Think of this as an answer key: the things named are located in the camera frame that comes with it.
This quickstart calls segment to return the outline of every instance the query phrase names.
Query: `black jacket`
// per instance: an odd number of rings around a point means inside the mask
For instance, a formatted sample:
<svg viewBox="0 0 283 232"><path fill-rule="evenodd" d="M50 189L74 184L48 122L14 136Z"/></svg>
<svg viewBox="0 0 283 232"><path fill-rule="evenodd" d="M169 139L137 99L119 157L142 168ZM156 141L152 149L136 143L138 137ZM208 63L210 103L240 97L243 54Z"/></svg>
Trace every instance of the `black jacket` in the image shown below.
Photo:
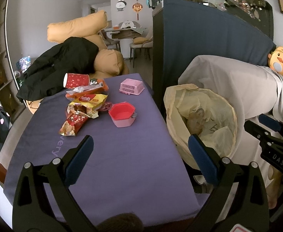
<svg viewBox="0 0 283 232"><path fill-rule="evenodd" d="M63 89L66 73L94 73L94 59L99 48L89 40L70 37L57 44L39 58L23 73L17 97L20 101L40 100Z"/></svg>

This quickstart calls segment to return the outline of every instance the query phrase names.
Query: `paper cup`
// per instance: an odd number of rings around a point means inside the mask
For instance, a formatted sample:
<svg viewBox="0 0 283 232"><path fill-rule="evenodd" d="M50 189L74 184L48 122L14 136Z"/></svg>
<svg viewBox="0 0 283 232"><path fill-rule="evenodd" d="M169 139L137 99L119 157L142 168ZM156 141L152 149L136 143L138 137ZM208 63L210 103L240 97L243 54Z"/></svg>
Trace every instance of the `paper cup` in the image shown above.
<svg viewBox="0 0 283 232"><path fill-rule="evenodd" d="M78 86L87 86L90 84L89 75L67 73L64 76L63 87L74 89Z"/></svg>

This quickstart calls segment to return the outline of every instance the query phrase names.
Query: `purple table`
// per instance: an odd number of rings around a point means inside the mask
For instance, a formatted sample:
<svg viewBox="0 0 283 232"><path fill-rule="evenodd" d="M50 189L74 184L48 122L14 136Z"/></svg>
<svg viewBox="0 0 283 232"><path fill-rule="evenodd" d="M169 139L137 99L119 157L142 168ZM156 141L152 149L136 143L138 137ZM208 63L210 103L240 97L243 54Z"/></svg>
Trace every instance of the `purple table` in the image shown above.
<svg viewBox="0 0 283 232"><path fill-rule="evenodd" d="M58 132L69 103L65 91L42 101L9 164L4 193L11 203L24 163L47 164L76 147L85 135L91 135L94 151L70 191L94 225L124 212L134 212L145 226L188 219L199 212L208 195L194 193L148 90L138 96L119 92L126 78L141 80L139 74L106 79L107 101L127 101L136 107L138 116L130 127L117 128L105 112L89 119L76 137L63 137ZM46 192L55 216L63 220L49 186Z"/></svg>

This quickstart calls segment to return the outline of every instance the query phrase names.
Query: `sticker with red border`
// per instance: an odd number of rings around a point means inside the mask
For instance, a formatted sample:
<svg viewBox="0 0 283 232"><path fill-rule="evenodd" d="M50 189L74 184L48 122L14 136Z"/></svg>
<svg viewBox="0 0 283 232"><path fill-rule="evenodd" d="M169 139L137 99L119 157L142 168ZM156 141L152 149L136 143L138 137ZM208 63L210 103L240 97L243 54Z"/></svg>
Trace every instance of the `sticker with red border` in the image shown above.
<svg viewBox="0 0 283 232"><path fill-rule="evenodd" d="M252 232L251 230L246 229L240 224L236 224L230 232Z"/></svg>

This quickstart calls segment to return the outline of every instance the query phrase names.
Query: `yellow stuffed toy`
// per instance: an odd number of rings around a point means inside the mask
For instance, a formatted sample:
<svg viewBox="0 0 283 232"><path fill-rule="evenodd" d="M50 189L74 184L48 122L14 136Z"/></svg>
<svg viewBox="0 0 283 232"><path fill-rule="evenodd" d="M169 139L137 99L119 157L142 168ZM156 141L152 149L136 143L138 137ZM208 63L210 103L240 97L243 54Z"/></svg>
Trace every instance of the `yellow stuffed toy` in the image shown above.
<svg viewBox="0 0 283 232"><path fill-rule="evenodd" d="M268 54L268 65L275 72L283 75L283 47L277 47L274 52Z"/></svg>

